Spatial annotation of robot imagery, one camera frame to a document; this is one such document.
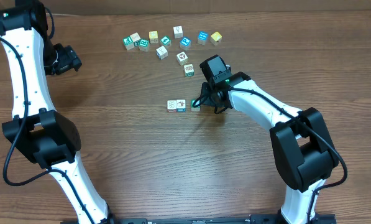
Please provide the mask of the green L wooden block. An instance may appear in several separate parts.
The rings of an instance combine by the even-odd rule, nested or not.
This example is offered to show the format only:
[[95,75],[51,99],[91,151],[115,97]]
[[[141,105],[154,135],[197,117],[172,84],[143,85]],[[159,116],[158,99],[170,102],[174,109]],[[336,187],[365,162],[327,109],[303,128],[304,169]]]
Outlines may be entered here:
[[199,111],[201,109],[199,100],[191,101],[191,111]]

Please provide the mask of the green B wooden block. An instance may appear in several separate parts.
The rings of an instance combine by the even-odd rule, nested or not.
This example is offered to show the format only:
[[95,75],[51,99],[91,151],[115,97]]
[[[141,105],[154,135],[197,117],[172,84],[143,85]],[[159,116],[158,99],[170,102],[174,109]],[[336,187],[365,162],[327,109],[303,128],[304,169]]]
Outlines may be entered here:
[[186,77],[192,77],[195,74],[192,64],[185,65],[183,68]]

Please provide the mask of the blue edged squirrel block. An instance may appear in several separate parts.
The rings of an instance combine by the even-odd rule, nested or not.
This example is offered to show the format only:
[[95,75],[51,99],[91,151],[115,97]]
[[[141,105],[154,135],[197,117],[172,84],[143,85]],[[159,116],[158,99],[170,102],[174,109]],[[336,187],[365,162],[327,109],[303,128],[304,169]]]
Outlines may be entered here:
[[177,112],[186,111],[186,100],[176,100],[176,111]]

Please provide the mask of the red letter wooden block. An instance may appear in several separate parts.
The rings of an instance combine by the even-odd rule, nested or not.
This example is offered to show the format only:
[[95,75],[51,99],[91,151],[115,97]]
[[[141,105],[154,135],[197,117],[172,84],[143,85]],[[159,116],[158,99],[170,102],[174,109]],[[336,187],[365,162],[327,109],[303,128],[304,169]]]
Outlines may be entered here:
[[169,113],[176,113],[177,112],[176,100],[168,100],[167,101],[167,111]]

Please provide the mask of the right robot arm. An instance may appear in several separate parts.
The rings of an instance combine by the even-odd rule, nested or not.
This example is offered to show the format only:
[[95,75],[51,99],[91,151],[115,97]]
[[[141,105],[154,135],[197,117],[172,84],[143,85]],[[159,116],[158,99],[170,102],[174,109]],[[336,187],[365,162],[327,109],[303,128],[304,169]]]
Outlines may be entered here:
[[343,163],[326,123],[315,108],[288,106],[263,91],[243,72],[212,56],[199,65],[206,82],[193,107],[209,105],[216,114],[235,109],[248,115],[270,134],[277,171],[286,184],[285,201],[276,215],[251,215],[248,223],[335,223],[334,215],[315,212],[326,180]]

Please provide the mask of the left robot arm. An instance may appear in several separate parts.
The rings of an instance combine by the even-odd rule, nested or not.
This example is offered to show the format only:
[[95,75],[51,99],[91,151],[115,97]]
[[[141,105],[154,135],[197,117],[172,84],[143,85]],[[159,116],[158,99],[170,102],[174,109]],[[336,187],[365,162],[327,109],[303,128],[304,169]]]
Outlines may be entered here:
[[[75,124],[52,103],[47,76],[79,70],[82,62],[71,46],[52,44],[53,16],[42,2],[16,1],[0,10],[0,42],[13,89],[12,120],[2,124],[11,147],[3,165],[7,185],[19,187],[50,174],[75,209],[77,223],[115,223],[109,205],[97,193],[81,161],[81,139]],[[8,178],[9,162],[18,150],[43,172],[22,182]]]

